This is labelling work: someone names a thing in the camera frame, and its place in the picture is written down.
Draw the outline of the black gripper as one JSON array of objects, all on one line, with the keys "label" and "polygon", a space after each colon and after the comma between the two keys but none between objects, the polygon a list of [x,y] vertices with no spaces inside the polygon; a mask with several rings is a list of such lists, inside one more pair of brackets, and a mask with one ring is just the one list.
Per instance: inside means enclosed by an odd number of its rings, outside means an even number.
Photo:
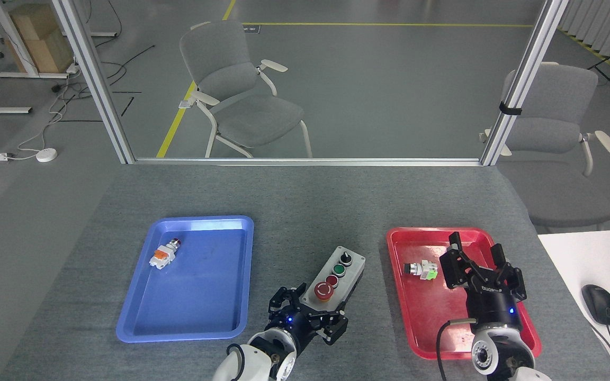
[{"label": "black gripper", "polygon": [[[300,297],[307,290],[307,284],[298,287],[280,287],[268,303],[269,314],[277,311],[277,326],[291,333],[298,342],[310,344],[316,335],[322,337],[324,343],[332,346],[348,327],[345,311],[316,311],[308,306],[301,306]],[[289,306],[282,307],[284,302]]]},{"label": "black gripper", "polygon": [[[465,254],[460,233],[455,231],[448,237],[450,246],[440,258],[442,275],[449,289],[461,287],[469,282],[473,276],[481,279],[479,265]],[[484,285],[481,288],[468,285],[465,288],[467,299],[465,307],[469,318],[476,319],[470,324],[473,333],[481,331],[485,326],[501,327],[506,325],[515,330],[522,331],[523,324],[516,308],[516,301],[525,301],[527,292],[523,280],[523,273],[509,263],[504,255],[500,243],[491,247],[491,255],[496,268],[494,285]]]}]

